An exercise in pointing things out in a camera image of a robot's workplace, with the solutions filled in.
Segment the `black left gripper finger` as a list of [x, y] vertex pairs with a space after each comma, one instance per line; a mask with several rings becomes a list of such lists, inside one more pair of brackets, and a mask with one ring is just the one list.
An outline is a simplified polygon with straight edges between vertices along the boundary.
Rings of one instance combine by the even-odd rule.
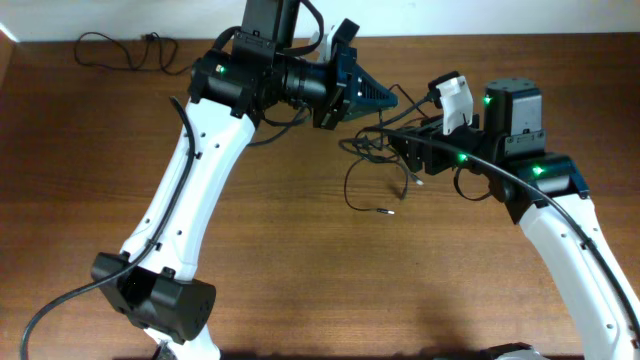
[[386, 111], [389, 109], [393, 109], [398, 105], [398, 100], [396, 97], [392, 97], [386, 100], [358, 100], [352, 102], [344, 115], [344, 121], [352, 121], [358, 118], [377, 113], [380, 111]]
[[397, 103], [397, 96], [360, 65], [352, 68], [352, 98], [356, 103]]

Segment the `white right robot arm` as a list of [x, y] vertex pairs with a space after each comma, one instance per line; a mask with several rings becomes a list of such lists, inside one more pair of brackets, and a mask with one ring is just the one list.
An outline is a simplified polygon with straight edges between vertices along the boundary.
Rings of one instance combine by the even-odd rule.
[[473, 111], [463, 76], [429, 85], [441, 110], [431, 122], [389, 130], [408, 168], [436, 175], [466, 169], [489, 181], [543, 259], [578, 329], [587, 359], [639, 356], [639, 299], [612, 254], [590, 189], [567, 155], [546, 151], [542, 93], [522, 77], [490, 82]]

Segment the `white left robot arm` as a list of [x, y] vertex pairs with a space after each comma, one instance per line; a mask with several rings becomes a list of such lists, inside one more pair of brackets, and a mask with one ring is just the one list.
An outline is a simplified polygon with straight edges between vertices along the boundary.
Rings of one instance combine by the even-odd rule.
[[396, 106], [357, 62], [358, 26], [344, 20], [293, 45], [300, 3], [250, 1], [191, 69], [183, 132], [142, 221], [115, 254], [97, 255], [92, 278], [111, 306], [143, 329], [159, 359], [217, 359], [207, 321], [214, 286], [196, 279], [206, 228], [224, 184], [278, 103], [331, 130]]

